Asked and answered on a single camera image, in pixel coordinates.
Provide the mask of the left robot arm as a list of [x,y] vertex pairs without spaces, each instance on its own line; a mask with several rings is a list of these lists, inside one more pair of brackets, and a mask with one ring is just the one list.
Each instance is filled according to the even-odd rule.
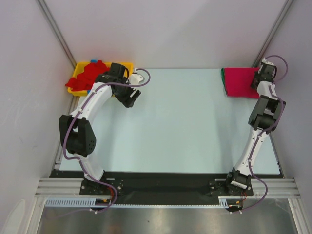
[[94,150],[97,144],[92,123],[100,108],[111,97],[115,97],[126,108],[131,108],[144,85],[144,77],[126,66],[112,63],[109,70],[96,76],[91,90],[83,102],[69,115],[59,118],[60,142],[67,160],[77,160],[84,176],[92,181],[91,190],[104,194],[108,183],[101,179],[104,169],[97,163]]

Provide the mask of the magenta t shirt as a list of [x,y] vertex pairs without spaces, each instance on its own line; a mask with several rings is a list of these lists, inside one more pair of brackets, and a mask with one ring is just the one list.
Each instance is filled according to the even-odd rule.
[[258,99],[256,89],[250,87],[255,72],[259,68],[225,68],[228,97]]

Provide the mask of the green t shirt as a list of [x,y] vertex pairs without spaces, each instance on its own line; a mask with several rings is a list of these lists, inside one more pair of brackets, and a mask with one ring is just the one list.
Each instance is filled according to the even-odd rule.
[[224,90],[225,90],[225,94],[228,95],[228,91],[227,91],[227,88],[226,88],[226,81],[225,81],[225,68],[221,68],[221,79],[222,79],[222,83],[223,83],[223,87],[224,87]]

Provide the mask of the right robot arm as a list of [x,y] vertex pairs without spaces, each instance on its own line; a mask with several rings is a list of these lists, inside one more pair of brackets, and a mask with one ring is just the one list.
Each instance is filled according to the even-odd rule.
[[251,87],[256,89],[259,99],[249,117],[251,129],[245,149],[226,178],[225,191],[229,195],[239,196],[251,188],[256,157],[265,139],[276,129],[284,111],[286,103],[275,91],[276,71],[277,67],[264,58],[253,78]]

